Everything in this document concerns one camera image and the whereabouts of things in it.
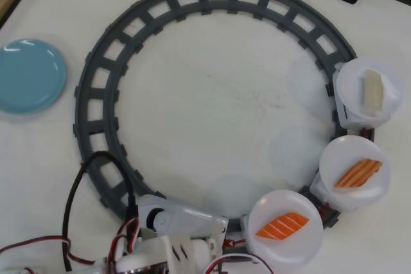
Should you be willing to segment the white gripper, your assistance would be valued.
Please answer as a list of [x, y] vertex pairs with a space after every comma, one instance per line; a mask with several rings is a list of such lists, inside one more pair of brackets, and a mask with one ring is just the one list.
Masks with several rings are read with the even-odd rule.
[[190, 235], [209, 235], [227, 231], [229, 219], [177, 200], [147, 194], [137, 203], [141, 228], [163, 235], [161, 262], [195, 263]]

